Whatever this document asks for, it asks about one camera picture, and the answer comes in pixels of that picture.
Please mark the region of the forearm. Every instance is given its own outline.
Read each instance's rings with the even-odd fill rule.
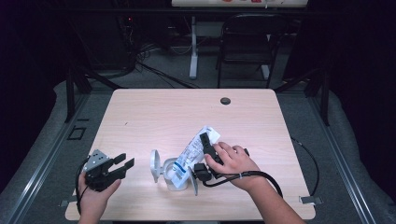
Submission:
[[[99,223],[100,218],[82,215],[79,218],[78,224],[96,224]]]
[[[254,187],[247,193],[259,209],[264,223],[304,223],[265,178],[255,179]]]

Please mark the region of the black cable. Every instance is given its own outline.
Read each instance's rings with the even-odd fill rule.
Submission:
[[[297,139],[295,139],[295,138],[293,138],[293,137],[290,137],[290,138],[291,138],[291,140],[293,140],[294,142],[296,142],[298,145],[300,145],[300,147],[302,147],[303,149],[305,149],[305,151],[308,153],[308,155],[311,157],[312,161],[313,161],[314,164],[315,164],[315,167],[316,167],[316,169],[317,169],[317,181],[316,181],[316,183],[315,183],[314,189],[312,190],[312,192],[311,192],[311,194],[310,194],[310,196],[314,196],[315,193],[317,192],[317,188],[318,188],[318,185],[319,185],[319,167],[318,167],[317,160],[315,160],[314,155],[312,155],[312,153],[308,150],[308,148],[306,148],[306,147],[303,145],[303,143],[301,143],[300,141],[298,141]]]
[[[176,83],[178,83],[178,84],[180,84],[180,85],[182,85],[182,86],[184,86],[184,87],[186,87],[188,89],[196,89],[196,88],[199,89],[199,87],[197,85],[193,84],[193,83],[186,82],[186,81],[183,81],[183,80],[178,79],[176,77],[171,77],[169,75],[166,75],[164,72],[159,71],[159,70],[157,70],[155,68],[152,68],[152,67],[150,67],[150,66],[148,66],[148,65],[146,65],[144,63],[141,63],[139,61],[136,61],[136,63],[141,65],[142,68],[144,68],[144,69],[156,74],[157,76],[168,78],[168,79],[170,79],[170,80],[172,80],[172,81],[174,81],[174,82],[176,82]]]
[[[81,214],[81,207],[80,207],[80,202],[81,202],[81,198],[82,198],[82,194],[84,194],[84,192],[85,192],[85,190],[86,189],[84,189],[84,191],[82,192],[82,194],[81,194],[81,196],[79,195],[79,188],[78,188],[78,179],[79,179],[79,175],[81,174],[81,171],[82,171],[82,167],[84,167],[84,165],[85,165],[85,163],[87,163],[87,161],[90,159],[90,156],[88,156],[88,158],[87,159],[85,159],[82,163],[81,163],[81,165],[78,167],[78,170],[77,170],[77,173],[76,173],[76,185],[75,185],[75,187],[76,187],[76,198],[77,198],[77,210],[78,210],[78,213],[79,214]]]
[[[220,182],[217,182],[215,184],[207,184],[206,181],[203,181],[204,186],[209,187],[209,188],[213,188],[215,186],[222,185],[224,183],[227,183],[229,181],[235,180],[237,178],[242,178],[243,176],[259,175],[259,176],[262,176],[262,177],[268,179],[274,185],[274,187],[275,187],[277,193],[280,195],[280,197],[283,198],[283,193],[282,193],[282,190],[280,189],[280,186],[276,183],[276,181],[274,180],[273,177],[271,177],[270,175],[268,175],[265,172],[262,172],[262,171],[246,171],[246,172],[243,172],[241,174],[219,174],[219,175],[220,176],[231,175],[231,177],[228,177],[228,178],[226,178],[224,180],[221,180]]]
[[[168,83],[169,86],[171,86],[173,89],[175,88],[168,80],[166,80],[164,77],[159,76],[164,82]]]

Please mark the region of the dark background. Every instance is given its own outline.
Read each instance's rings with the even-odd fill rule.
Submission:
[[[52,89],[65,80],[72,64],[117,71],[134,66],[133,51],[139,44],[125,42],[125,31],[114,16],[80,15],[70,23],[42,10],[76,4],[95,7],[93,2],[97,7],[114,7],[110,1],[19,0],[0,5],[1,190],[48,119],[56,100]],[[170,1],[129,2],[127,7],[170,7]],[[396,201],[396,18],[392,6],[392,1],[311,0],[309,11],[341,10],[347,16],[333,21],[302,20],[284,78],[303,75],[321,66],[329,53],[335,55],[329,67],[331,90],[343,105],[369,174]],[[165,16],[134,18],[140,37],[164,48],[171,38],[167,26],[179,23],[179,18]],[[178,27],[179,33],[186,32],[185,27]]]

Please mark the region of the wooden table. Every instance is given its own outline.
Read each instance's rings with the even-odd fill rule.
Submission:
[[[228,97],[229,105],[220,99]],[[221,134],[220,141],[247,148],[250,157],[282,188],[286,202],[303,218],[312,219],[312,205],[301,167],[276,95],[271,90],[117,90],[114,91],[90,154],[97,148],[114,158],[126,153],[134,167],[108,202],[103,220],[260,220],[247,193],[226,183],[206,188],[198,181],[169,191],[163,176],[150,172],[150,152],[161,163],[177,157],[205,126]],[[75,203],[65,216],[79,219]]]

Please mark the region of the table leg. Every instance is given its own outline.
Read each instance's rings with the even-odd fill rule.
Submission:
[[[191,64],[190,64],[190,79],[197,78],[198,67],[198,53],[197,53],[197,35],[195,30],[195,17],[191,18]]]
[[[268,65],[262,65],[262,77],[264,80],[268,80],[268,77],[270,76],[270,69]]]

